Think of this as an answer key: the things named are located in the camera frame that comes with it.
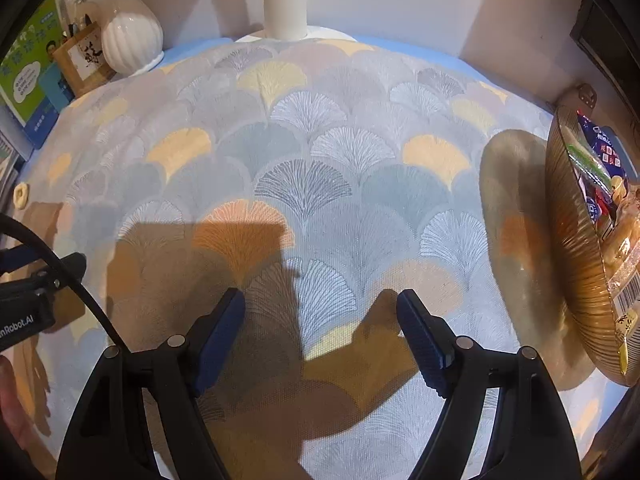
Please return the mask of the person's left hand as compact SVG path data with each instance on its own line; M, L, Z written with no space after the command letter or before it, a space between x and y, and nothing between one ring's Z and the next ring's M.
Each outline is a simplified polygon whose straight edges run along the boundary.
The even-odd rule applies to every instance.
M18 397L14 370L5 356L0 359L0 401L1 417L10 434L21 449L28 452L34 443L32 422Z

